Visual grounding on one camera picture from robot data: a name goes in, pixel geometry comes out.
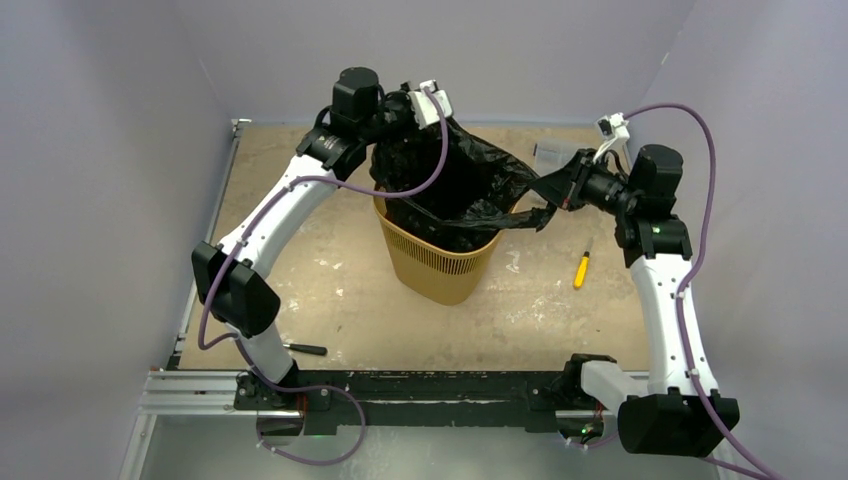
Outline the black plastic trash bag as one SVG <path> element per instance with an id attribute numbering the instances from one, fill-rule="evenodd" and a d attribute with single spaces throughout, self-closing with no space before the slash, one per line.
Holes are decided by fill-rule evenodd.
<path id="1" fill-rule="evenodd" d="M 545 228 L 556 205 L 512 211 L 538 178 L 533 169 L 453 119 L 447 121 L 447 127 L 448 152 L 440 174 L 417 195 L 387 199 L 388 220 L 414 237 L 454 253 L 477 250 L 502 230 Z M 372 151 L 370 175 L 380 189 L 410 190 L 434 173 L 441 146 L 439 124 L 380 142 Z"/>

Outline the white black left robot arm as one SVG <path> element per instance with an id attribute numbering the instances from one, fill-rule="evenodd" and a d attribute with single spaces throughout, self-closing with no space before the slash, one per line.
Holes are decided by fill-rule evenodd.
<path id="1" fill-rule="evenodd" d="M 217 243 L 200 242 L 191 263 L 201 321 L 215 319 L 227 333 L 198 346 L 209 350 L 231 339 L 258 378 L 259 395 L 272 408 L 297 399 L 298 367 L 275 320 L 281 300 L 267 278 L 285 246 L 325 200 L 340 189 L 368 194 L 349 183 L 372 144 L 402 138 L 433 124 L 447 126 L 450 100 L 434 80 L 383 89 L 367 67 L 343 70 L 332 99 L 302 137 L 280 179 L 250 214 Z"/>

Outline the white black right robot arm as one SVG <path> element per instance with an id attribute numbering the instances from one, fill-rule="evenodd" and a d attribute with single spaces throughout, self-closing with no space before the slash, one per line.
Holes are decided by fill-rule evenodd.
<path id="1" fill-rule="evenodd" d="M 593 150 L 581 149 L 530 188 L 566 211 L 591 205 L 614 216 L 651 352 L 645 382 L 610 356 L 575 354 L 550 391 L 576 407 L 592 400 L 606 407 L 629 453 L 705 458 L 737 425 L 740 411 L 736 399 L 720 393 L 699 336 L 690 236 L 672 212 L 682 174 L 682 156 L 663 145 L 641 148 L 627 174 L 611 172 Z"/>

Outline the yellow plastic trash bin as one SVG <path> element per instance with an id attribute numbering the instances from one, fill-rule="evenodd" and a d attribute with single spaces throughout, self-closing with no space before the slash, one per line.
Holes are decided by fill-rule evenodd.
<path id="1" fill-rule="evenodd" d="M 441 305 L 454 306 L 467 300 L 486 273 L 503 232 L 477 250 L 449 252 L 414 237 L 390 221 L 383 198 L 374 197 L 373 202 L 397 279 Z"/>

